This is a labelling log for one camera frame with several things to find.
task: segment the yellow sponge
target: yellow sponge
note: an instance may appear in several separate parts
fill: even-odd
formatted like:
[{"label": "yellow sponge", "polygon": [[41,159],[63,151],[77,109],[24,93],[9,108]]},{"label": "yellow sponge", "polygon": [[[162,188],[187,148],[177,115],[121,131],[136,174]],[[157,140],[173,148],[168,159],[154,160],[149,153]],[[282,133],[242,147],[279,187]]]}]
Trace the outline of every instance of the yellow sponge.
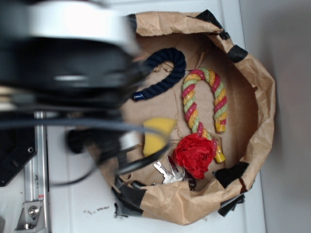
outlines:
[{"label": "yellow sponge", "polygon": [[[171,118],[164,117],[155,117],[150,120],[147,120],[143,123],[145,128],[150,128],[154,130],[158,130],[166,135],[168,138],[170,137],[175,125],[176,120]],[[147,157],[156,153],[160,149],[162,149],[167,142],[160,135],[153,133],[145,133],[145,146],[144,146],[144,156]]]}]

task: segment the key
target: key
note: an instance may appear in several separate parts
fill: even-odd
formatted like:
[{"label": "key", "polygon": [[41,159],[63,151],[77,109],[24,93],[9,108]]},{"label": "key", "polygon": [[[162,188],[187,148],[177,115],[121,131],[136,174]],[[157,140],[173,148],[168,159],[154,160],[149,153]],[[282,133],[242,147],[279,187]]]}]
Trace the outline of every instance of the key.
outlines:
[{"label": "key", "polygon": [[173,159],[167,155],[167,159],[169,161],[169,165],[171,167],[172,173],[174,175],[174,179],[173,182],[178,182],[178,181],[182,181],[184,176],[182,173],[179,172],[178,168],[176,167],[176,164],[174,163]]},{"label": "key", "polygon": [[164,176],[163,184],[172,183],[174,175],[171,172],[167,171],[159,161],[157,161],[157,163],[154,164],[154,167],[163,174]]}]

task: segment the black bracket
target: black bracket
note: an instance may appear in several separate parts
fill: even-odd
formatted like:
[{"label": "black bracket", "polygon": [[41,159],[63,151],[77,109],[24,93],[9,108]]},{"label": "black bracket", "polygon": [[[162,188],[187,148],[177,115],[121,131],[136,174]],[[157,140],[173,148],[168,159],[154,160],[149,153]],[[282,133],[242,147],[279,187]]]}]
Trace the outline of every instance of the black bracket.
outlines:
[{"label": "black bracket", "polygon": [[[31,118],[34,118],[34,114],[0,114],[1,121]],[[34,127],[0,130],[0,187],[7,186],[36,151]]]}]

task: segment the white wall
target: white wall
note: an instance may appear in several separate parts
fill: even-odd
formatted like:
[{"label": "white wall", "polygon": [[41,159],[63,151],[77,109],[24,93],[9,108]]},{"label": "white wall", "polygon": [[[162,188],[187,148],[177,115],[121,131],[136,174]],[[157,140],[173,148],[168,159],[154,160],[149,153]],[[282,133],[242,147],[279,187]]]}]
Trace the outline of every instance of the white wall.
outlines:
[{"label": "white wall", "polygon": [[276,131],[261,171],[268,233],[311,232],[311,1],[240,0],[246,49],[276,80]]}]

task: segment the black cable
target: black cable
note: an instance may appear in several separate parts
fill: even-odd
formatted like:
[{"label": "black cable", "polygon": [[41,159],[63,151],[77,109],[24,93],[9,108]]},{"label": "black cable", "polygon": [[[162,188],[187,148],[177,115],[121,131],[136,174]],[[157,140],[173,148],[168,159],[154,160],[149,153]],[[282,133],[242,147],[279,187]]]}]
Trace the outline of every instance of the black cable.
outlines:
[{"label": "black cable", "polygon": [[[14,129],[14,128],[27,128],[36,125],[49,125],[49,126],[84,126],[84,127],[92,127],[97,129],[105,129],[111,131],[119,131],[119,132],[127,132],[127,131],[137,131],[140,133],[154,133],[160,135],[166,142],[166,146],[159,150],[158,152],[145,157],[140,160],[133,161],[126,166],[119,169],[116,172],[116,176],[126,174],[137,169],[140,169],[153,161],[157,160],[168,148],[169,148],[169,138],[164,135],[163,133],[153,130],[144,128],[142,126],[130,125],[123,122],[112,121],[112,120],[104,120],[104,119],[96,119],[96,118],[45,118],[45,119],[19,119],[19,120],[3,120],[0,121],[0,129]],[[95,170],[96,165],[101,164],[102,162],[110,159],[111,156],[108,156],[105,159],[101,159],[100,163],[96,162],[94,167],[84,176],[65,183],[52,183],[51,186],[65,186],[78,183],[88,176],[90,176]]]},{"label": "black cable", "polygon": [[165,141],[168,137],[160,131],[144,128],[142,126],[130,125],[123,122],[104,120],[98,118],[45,118],[45,119],[18,119],[0,121],[0,129],[27,128],[36,125],[45,126],[83,126],[96,129],[111,130],[118,132],[137,131],[140,133],[154,133],[160,135]]}]

